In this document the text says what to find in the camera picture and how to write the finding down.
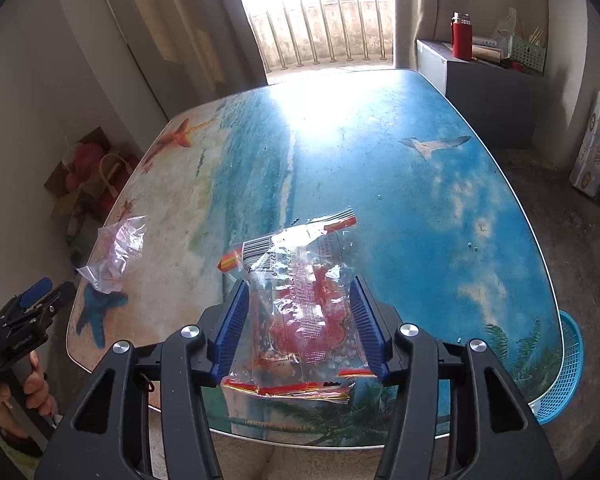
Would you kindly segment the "red thermos bottle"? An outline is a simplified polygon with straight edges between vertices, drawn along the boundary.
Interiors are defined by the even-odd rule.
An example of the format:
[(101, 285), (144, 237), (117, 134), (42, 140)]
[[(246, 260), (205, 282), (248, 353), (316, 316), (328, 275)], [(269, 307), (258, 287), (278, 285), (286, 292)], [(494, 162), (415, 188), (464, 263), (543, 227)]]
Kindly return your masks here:
[(467, 13), (454, 12), (451, 18), (451, 48), (454, 58), (472, 58), (472, 25)]

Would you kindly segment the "toilet paper roll pack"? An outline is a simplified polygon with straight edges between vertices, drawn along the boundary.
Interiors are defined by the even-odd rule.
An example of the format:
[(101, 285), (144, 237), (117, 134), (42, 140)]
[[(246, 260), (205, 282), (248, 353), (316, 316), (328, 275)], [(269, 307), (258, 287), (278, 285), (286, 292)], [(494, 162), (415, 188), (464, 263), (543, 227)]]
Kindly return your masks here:
[(600, 90), (592, 104), (569, 182), (576, 190), (590, 197), (594, 197), (600, 189)]

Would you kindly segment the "beige curtain left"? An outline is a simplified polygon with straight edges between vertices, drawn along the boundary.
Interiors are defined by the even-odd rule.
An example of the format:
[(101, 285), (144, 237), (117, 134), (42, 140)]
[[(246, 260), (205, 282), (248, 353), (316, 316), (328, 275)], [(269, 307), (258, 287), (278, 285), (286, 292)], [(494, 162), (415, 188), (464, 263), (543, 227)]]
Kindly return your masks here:
[(141, 148), (189, 108), (266, 84), (242, 0), (59, 0), (76, 43)]

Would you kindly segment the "grey cabinet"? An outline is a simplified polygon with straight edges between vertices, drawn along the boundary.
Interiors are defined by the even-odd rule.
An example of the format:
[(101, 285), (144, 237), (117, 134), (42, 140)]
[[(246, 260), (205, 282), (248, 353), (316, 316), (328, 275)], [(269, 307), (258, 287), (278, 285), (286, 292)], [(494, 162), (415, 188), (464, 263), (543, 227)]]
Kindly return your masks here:
[(417, 69), (488, 148), (528, 148), (547, 101), (543, 77), (454, 58), (447, 44), (416, 42)]

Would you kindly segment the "blue plastic mesh basket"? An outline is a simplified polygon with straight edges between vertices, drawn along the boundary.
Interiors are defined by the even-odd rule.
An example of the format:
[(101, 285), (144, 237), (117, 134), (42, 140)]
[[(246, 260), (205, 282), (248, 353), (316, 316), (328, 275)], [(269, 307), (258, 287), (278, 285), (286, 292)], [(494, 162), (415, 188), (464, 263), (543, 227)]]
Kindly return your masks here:
[(556, 382), (534, 404), (533, 413), (541, 425), (556, 419), (567, 408), (577, 392), (584, 369), (584, 342), (580, 328), (567, 312), (559, 312), (562, 324), (564, 359)]

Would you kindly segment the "clear plastic bottle on cabinet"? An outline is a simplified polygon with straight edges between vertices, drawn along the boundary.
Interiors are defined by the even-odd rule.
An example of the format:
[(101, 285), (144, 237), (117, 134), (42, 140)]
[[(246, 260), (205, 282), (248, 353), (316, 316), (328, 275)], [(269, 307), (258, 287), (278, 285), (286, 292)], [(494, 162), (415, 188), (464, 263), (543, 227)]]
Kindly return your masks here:
[(517, 10), (509, 8), (506, 18), (501, 18), (496, 25), (492, 38), (496, 46), (502, 51), (504, 58), (509, 57), (510, 38), (515, 35), (517, 25)]

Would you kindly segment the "small clear plastic bag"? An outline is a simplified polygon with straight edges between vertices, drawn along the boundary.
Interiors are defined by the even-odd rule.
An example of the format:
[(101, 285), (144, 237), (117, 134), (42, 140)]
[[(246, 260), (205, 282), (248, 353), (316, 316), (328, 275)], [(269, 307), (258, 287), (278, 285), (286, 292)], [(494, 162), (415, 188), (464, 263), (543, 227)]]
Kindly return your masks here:
[(103, 226), (87, 264), (78, 273), (98, 292), (121, 292), (126, 271), (143, 255), (146, 231), (146, 216)]

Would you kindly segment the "white fluffy blanket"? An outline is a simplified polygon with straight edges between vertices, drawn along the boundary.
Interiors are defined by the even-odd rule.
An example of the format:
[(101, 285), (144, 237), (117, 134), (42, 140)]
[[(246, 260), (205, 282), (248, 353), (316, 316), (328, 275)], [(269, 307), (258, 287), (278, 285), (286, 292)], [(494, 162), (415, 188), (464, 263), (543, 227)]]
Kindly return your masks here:
[(373, 479), (382, 449), (285, 448), (212, 434), (224, 479)]

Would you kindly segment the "clear bag with red contents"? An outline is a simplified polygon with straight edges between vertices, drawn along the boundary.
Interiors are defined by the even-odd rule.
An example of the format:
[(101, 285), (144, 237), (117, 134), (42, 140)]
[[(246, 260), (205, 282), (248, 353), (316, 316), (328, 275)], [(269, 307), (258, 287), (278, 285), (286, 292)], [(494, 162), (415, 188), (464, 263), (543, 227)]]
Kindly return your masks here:
[(249, 339), (224, 380), (265, 399), (345, 404), (369, 378), (350, 307), (358, 219), (350, 208), (245, 240), (219, 270), (249, 285)]

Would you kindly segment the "green plastic storage basket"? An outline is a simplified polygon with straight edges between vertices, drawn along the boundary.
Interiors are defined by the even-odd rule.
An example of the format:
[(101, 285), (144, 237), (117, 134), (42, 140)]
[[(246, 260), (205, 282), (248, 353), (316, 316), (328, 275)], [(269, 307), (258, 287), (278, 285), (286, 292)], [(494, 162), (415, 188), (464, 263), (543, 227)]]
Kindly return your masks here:
[(546, 49), (518, 36), (509, 37), (508, 57), (512, 62), (526, 66), (530, 70), (544, 72)]

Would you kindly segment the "cardboard box with clutter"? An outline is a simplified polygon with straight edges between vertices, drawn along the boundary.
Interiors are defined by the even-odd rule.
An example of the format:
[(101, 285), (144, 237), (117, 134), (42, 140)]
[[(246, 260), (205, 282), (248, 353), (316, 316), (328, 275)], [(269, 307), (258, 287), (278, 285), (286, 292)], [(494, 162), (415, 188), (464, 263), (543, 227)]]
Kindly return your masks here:
[(72, 266), (85, 266), (125, 183), (140, 159), (128, 146), (114, 145), (96, 128), (67, 146), (44, 183), (53, 197), (50, 216), (64, 229)]

